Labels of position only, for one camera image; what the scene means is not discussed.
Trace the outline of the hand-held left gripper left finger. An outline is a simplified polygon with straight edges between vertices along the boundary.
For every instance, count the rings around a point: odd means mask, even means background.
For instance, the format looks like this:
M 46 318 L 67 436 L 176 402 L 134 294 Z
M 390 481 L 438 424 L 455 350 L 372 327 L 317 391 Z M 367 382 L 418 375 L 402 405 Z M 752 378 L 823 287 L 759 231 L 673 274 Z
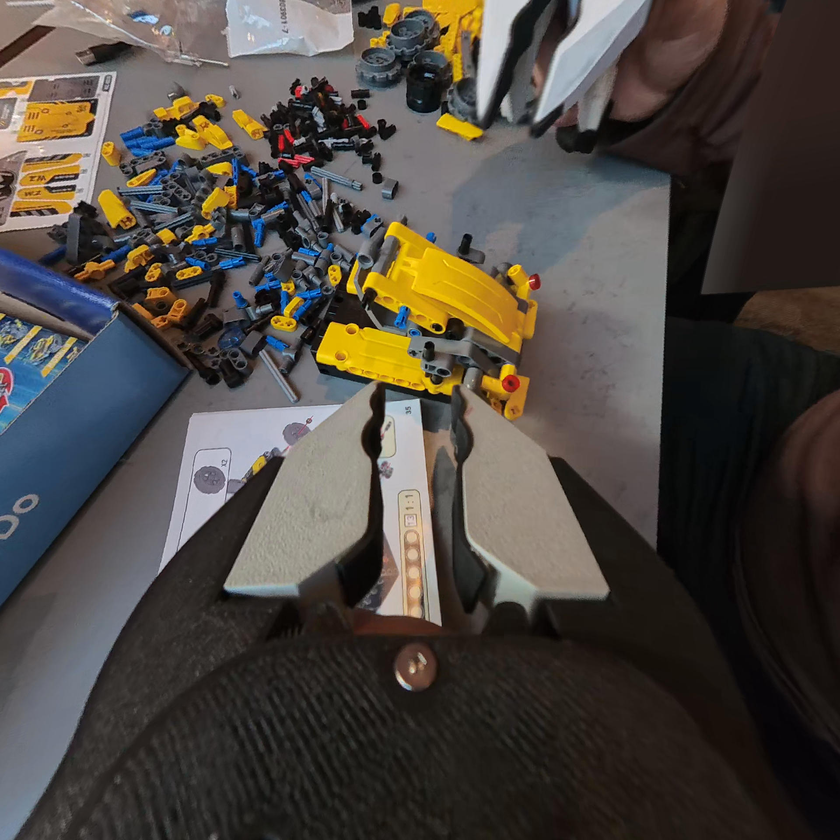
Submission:
M 290 450 L 224 583 L 234 595 L 354 607 L 382 572 L 377 459 L 385 387 L 370 383 Z

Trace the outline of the blue cardboard box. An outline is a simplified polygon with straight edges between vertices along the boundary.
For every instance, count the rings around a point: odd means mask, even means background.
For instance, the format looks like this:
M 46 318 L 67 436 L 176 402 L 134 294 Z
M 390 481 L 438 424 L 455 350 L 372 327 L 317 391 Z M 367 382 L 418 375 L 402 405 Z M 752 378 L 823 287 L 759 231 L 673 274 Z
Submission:
M 141 316 L 1 254 L 1 601 L 190 372 Z

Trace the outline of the crumpled clear plastic bags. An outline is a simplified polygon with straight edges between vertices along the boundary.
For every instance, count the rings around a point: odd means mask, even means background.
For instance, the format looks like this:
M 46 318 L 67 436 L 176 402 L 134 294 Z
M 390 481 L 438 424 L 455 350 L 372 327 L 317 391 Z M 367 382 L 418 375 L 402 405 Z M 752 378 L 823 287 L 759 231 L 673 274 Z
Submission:
M 55 1 L 35 25 L 150 50 L 170 63 L 315 56 L 354 41 L 349 1 Z

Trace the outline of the person's right forearm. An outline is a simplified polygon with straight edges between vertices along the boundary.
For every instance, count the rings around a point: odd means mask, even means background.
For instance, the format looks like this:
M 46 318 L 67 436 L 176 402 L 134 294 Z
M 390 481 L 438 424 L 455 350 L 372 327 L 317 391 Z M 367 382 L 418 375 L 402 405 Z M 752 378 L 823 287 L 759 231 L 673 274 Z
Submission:
M 780 16 L 769 2 L 733 2 L 708 59 L 651 118 L 626 122 L 625 139 L 605 151 L 679 177 L 732 163 Z

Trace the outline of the yellow printed leaflet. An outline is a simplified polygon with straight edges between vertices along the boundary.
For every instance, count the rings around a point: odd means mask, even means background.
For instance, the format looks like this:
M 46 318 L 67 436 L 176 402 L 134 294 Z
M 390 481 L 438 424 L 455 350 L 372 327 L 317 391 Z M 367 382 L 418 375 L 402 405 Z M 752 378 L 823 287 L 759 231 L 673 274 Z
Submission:
M 62 224 L 93 198 L 116 82 L 111 71 L 2 79 L 2 232 Z

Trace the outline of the pile of loose brick pieces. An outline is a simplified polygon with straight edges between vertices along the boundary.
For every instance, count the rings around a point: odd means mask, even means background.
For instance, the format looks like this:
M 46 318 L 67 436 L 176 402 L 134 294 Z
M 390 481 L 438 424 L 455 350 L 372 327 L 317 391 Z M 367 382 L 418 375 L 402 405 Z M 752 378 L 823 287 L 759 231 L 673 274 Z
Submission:
M 39 263 L 99 284 L 171 342 L 210 386 L 244 385 L 273 351 L 280 380 L 301 352 L 316 352 L 329 317 L 348 302 L 356 255 L 336 235 L 371 237 L 379 216 L 337 195 L 360 190 L 324 167 L 355 154 L 383 181 L 379 141 L 396 126 L 364 115 L 367 88 L 343 99 L 325 77 L 295 80 L 290 96 L 258 119 L 234 123 L 267 140 L 269 159 L 252 162 L 222 128 L 223 98 L 196 101 L 177 87 L 167 108 L 121 134 L 101 156 L 124 183 L 60 210 L 57 247 Z

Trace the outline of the instruction booklet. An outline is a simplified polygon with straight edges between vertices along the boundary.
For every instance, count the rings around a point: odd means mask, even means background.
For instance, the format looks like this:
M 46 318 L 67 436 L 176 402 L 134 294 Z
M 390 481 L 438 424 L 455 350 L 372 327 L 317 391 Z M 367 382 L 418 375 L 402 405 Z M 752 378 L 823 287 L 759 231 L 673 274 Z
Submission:
M 194 414 L 187 428 L 160 571 L 267 461 L 287 455 L 338 406 Z M 360 606 L 440 625 L 422 404 L 386 404 L 378 461 L 384 506 L 383 567 Z

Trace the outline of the yellow and grey brick module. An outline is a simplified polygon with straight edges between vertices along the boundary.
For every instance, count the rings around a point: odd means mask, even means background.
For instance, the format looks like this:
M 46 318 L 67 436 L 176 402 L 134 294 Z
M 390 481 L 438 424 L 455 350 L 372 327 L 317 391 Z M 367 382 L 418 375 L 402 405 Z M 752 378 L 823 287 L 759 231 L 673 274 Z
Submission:
M 358 252 L 348 291 L 381 329 L 403 331 L 410 321 L 442 334 L 457 318 L 508 347 L 521 345 L 519 369 L 536 328 L 538 303 L 531 292 L 539 284 L 539 276 L 521 265 L 484 269 L 393 223 L 378 245 Z

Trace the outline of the person's right hand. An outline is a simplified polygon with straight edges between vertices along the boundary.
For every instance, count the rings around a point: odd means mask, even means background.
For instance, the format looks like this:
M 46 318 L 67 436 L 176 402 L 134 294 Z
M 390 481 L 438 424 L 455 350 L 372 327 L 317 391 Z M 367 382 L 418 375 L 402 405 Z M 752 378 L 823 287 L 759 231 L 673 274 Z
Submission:
M 739 2 L 653 1 L 647 22 L 618 61 L 611 119 L 651 118 L 717 46 L 728 10 Z

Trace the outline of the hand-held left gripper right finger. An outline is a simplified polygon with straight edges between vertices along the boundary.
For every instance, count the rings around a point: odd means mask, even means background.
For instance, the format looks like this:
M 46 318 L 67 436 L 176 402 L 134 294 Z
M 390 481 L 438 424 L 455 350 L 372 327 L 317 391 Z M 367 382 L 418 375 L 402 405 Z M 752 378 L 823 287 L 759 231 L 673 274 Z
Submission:
M 441 612 L 607 603 L 610 586 L 545 450 L 464 386 L 432 418 Z

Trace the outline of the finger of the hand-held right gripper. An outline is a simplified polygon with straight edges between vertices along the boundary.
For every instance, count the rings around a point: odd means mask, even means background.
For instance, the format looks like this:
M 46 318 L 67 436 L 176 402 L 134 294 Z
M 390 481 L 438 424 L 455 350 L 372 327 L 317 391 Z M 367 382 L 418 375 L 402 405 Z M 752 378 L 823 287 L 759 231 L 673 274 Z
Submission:
M 532 97 L 532 71 L 554 1 L 485 1 L 476 71 L 476 123 L 486 130 L 508 98 L 513 122 Z
M 650 1 L 582 1 L 555 47 L 532 114 L 540 136 L 598 81 L 615 81 L 617 62 L 645 26 Z

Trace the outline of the person's brown shirt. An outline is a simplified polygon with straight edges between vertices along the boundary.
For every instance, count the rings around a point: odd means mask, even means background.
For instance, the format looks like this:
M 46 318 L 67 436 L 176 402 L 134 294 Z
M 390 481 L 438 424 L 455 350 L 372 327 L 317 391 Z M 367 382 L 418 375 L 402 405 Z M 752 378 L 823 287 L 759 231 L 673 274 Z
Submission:
M 753 652 L 814 734 L 838 749 L 838 392 L 801 415 L 763 461 L 737 569 Z

